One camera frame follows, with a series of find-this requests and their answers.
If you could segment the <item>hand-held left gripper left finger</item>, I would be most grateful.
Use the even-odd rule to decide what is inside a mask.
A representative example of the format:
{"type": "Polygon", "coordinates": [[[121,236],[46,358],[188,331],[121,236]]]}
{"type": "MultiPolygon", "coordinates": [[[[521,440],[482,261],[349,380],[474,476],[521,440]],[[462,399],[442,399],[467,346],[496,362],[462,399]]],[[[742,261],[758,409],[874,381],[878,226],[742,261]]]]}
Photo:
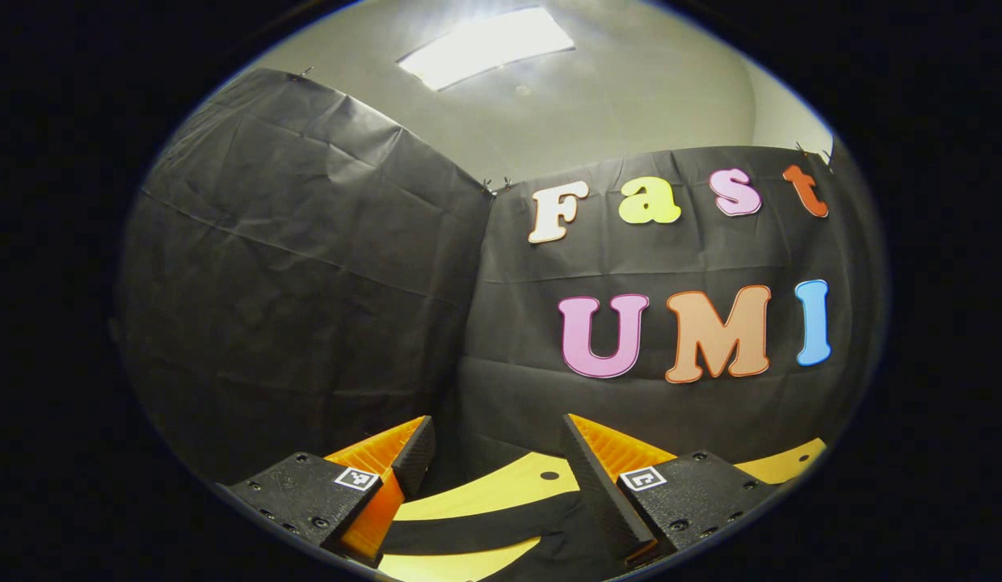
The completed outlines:
{"type": "Polygon", "coordinates": [[[375,567],[435,456],[423,415],[328,454],[297,452],[226,490],[294,537],[375,567]]]}

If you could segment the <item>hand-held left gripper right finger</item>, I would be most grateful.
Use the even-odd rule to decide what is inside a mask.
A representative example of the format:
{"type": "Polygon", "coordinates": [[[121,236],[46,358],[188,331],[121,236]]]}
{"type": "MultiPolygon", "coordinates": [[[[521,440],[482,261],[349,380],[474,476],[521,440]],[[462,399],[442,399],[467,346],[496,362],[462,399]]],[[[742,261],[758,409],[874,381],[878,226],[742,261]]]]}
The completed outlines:
{"type": "Polygon", "coordinates": [[[677,457],[575,414],[562,426],[583,501],[630,570],[715,538],[776,490],[707,450],[677,457]]]}

